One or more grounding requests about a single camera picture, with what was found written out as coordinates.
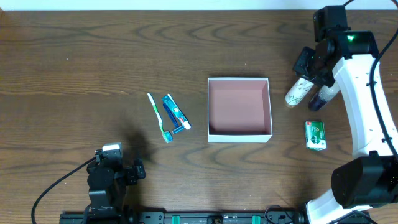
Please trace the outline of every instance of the white box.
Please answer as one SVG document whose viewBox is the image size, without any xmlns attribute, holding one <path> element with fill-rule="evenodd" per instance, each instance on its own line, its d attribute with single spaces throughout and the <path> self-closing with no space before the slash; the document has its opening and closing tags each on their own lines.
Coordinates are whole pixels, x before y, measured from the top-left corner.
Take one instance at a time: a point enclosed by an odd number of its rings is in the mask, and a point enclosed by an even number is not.
<svg viewBox="0 0 398 224">
<path fill-rule="evenodd" d="M 268 78 L 209 78 L 208 142 L 267 142 L 272 136 Z"/>
</svg>

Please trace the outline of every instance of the wood grain surface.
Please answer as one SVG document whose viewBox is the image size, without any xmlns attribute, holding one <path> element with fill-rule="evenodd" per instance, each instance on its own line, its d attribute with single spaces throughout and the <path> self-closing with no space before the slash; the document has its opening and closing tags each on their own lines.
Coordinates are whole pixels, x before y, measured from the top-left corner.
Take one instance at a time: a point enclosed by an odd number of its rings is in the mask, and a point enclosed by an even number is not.
<svg viewBox="0 0 398 224">
<path fill-rule="evenodd" d="M 295 207 L 330 188 L 333 170 L 352 160 L 341 95 L 317 113 L 284 95 L 292 65 L 314 47 L 313 11 L 5 12 L 0 18 L 0 223 L 31 223 L 50 184 L 121 141 L 125 162 L 139 153 L 147 177 L 127 203 L 168 211 Z M 395 11 L 348 11 L 354 30 L 371 30 L 381 50 L 398 25 Z M 398 123 L 398 44 L 381 62 Z M 266 144 L 207 143 L 207 78 L 267 77 L 274 135 Z M 192 129 L 166 144 L 146 93 L 161 107 L 171 93 Z M 172 123 L 163 109 L 165 128 Z M 328 148 L 305 148 L 303 122 L 325 122 Z M 38 223 L 88 204 L 85 169 L 51 190 Z M 371 210 L 397 223 L 397 205 Z"/>
</svg>

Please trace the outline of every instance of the green soap box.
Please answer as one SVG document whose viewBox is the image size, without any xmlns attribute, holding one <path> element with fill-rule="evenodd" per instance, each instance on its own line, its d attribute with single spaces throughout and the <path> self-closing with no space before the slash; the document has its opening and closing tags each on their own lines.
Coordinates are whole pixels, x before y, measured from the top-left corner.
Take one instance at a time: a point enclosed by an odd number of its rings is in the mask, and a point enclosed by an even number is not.
<svg viewBox="0 0 398 224">
<path fill-rule="evenodd" d="M 306 121 L 304 131 L 307 149 L 315 151 L 326 149 L 325 127 L 322 121 Z"/>
</svg>

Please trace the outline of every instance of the toothpaste cap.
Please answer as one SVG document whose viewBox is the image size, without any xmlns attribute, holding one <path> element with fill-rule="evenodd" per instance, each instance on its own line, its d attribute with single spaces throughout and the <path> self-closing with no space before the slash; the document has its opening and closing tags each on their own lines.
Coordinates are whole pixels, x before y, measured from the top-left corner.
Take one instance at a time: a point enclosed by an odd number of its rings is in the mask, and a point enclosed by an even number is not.
<svg viewBox="0 0 398 224">
<path fill-rule="evenodd" d="M 184 126 L 184 128 L 185 128 L 186 130 L 188 130 L 188 129 L 191 128 L 191 124 L 189 124 L 188 121 L 184 121 L 184 122 L 182 123 L 182 126 Z"/>
</svg>

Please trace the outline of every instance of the white wall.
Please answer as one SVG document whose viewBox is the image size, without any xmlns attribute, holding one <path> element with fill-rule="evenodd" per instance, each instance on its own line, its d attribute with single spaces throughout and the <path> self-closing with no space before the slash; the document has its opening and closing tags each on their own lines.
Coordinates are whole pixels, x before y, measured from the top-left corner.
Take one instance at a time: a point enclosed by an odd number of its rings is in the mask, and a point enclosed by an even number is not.
<svg viewBox="0 0 398 224">
<path fill-rule="evenodd" d="M 0 0 L 3 10 L 321 9 L 347 0 Z M 354 0 L 347 9 L 396 9 L 391 0 Z"/>
</svg>

